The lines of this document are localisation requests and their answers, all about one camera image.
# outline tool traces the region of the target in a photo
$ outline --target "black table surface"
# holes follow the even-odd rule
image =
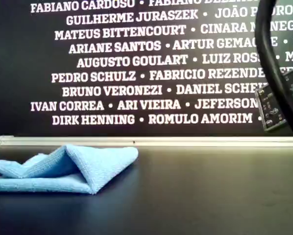
[[[138,149],[97,195],[0,193],[0,235],[293,235],[293,148]]]

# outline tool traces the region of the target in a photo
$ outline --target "circuit board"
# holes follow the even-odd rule
[[[283,77],[293,99],[293,70],[283,74]],[[268,84],[258,89],[255,92],[255,96],[264,131],[271,132],[286,125],[287,121]]]

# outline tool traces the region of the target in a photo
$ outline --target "folded cloth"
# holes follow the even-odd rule
[[[96,194],[138,157],[134,147],[64,145],[24,164],[0,160],[0,191]]]

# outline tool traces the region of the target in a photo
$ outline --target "black background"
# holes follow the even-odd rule
[[[81,71],[76,68],[79,58],[102,56],[102,54],[77,54],[69,55],[68,51],[70,44],[86,43],[87,41],[78,40],[77,42],[55,41],[55,30],[68,29],[82,29],[95,27],[123,27],[134,26],[137,23],[117,24],[117,25],[87,25],[87,26],[67,26],[66,16],[68,15],[87,15],[107,12],[119,11],[155,11],[155,10],[172,10],[172,9],[199,9],[199,20],[192,21],[162,21],[152,22],[154,25],[172,25],[172,24],[186,24],[186,35],[183,36],[162,36],[162,37],[134,37],[134,38],[117,38],[117,39],[103,39],[107,42],[119,41],[146,41],[146,40],[160,40],[162,42],[162,49],[158,52],[132,52],[132,53],[106,53],[104,56],[124,56],[128,54],[133,55],[156,55],[156,54],[188,54],[188,64],[181,67],[133,67],[133,68],[106,68],[104,70],[136,70],[137,74],[141,71],[148,70],[164,70],[164,69],[208,69],[221,68],[223,66],[229,68],[238,67],[254,67],[258,68],[260,65],[255,63],[250,64],[218,64],[218,65],[202,65],[202,53],[227,53],[227,52],[254,52],[255,48],[242,49],[196,49],[196,50],[177,50],[172,51],[170,48],[165,48],[165,44],[170,42],[171,45],[176,39],[199,39],[199,38],[233,38],[233,37],[253,37],[253,32],[249,33],[231,33],[231,34],[200,34],[200,25],[202,23],[223,23],[223,22],[246,22],[249,26],[250,22],[255,21],[254,17],[246,18],[231,18],[231,19],[216,19],[214,14],[219,7],[238,6],[257,6],[257,1],[252,2],[238,2],[238,3],[218,3],[218,4],[199,4],[199,5],[183,5],[183,6],[161,6],[148,7],[148,0],[144,5],[140,5],[137,1],[135,8],[125,8],[117,10],[94,10],[94,11],[78,11],[78,12],[57,12],[57,13],[30,13],[30,3],[44,2],[34,0],[1,0],[0,1],[0,135],[14,135],[14,136],[263,136],[267,135],[263,132],[262,124],[258,120],[259,112],[257,109],[241,109],[241,110],[195,110],[183,107],[182,110],[162,110],[162,111],[117,111],[117,104],[120,99],[175,99],[180,101],[184,106],[185,102],[190,102],[192,105],[198,98],[217,98],[217,97],[254,97],[254,94],[222,94],[222,95],[176,95],[174,94],[175,84],[183,84],[182,81],[149,81],[148,72],[146,78],[140,80],[137,76],[137,81],[131,85],[146,85],[146,84],[162,84],[163,91],[171,87],[172,92],[166,93],[162,97],[92,97],[89,100],[102,100],[105,105],[104,114],[134,114],[136,116],[136,123],[134,125],[117,126],[117,125],[103,125],[103,126],[52,126],[52,115],[83,115],[95,113],[65,113],[65,112],[31,112],[30,102],[32,101],[68,101],[61,97],[61,87],[68,84],[51,83],[51,74],[54,72],[76,72]],[[280,0],[278,4],[292,4],[288,0]],[[207,12],[207,17],[202,16],[202,12]],[[292,16],[274,17],[274,20],[293,20]],[[139,23],[139,26],[148,25],[149,23]],[[191,27],[196,27],[196,32],[191,32]],[[279,47],[275,49],[276,54],[279,54],[280,66],[293,66],[293,62],[285,61],[285,51],[292,51],[293,46],[288,43],[283,44],[284,39],[289,39],[293,42],[293,31],[273,32],[272,36],[278,36]],[[198,62],[192,62],[192,57],[196,56]],[[97,71],[101,69],[85,69],[84,71]],[[184,81],[184,84],[199,83],[199,82],[215,82],[225,84],[228,82],[266,82],[263,78],[256,79],[204,79],[194,81]],[[120,83],[82,83],[74,84],[80,86],[103,86],[103,85],[128,85],[126,82]],[[114,107],[108,108],[108,103],[113,102]],[[251,124],[196,124],[196,125],[148,125],[148,114],[152,113],[198,113],[202,117],[203,113],[249,113],[253,112],[253,123]],[[144,123],[139,122],[139,117],[144,117]],[[292,135],[288,128],[278,131],[273,135],[287,136]]]

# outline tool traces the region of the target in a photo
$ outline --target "white baseboard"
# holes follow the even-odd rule
[[[61,146],[228,146],[293,147],[293,137],[13,137],[0,136],[0,145]]]

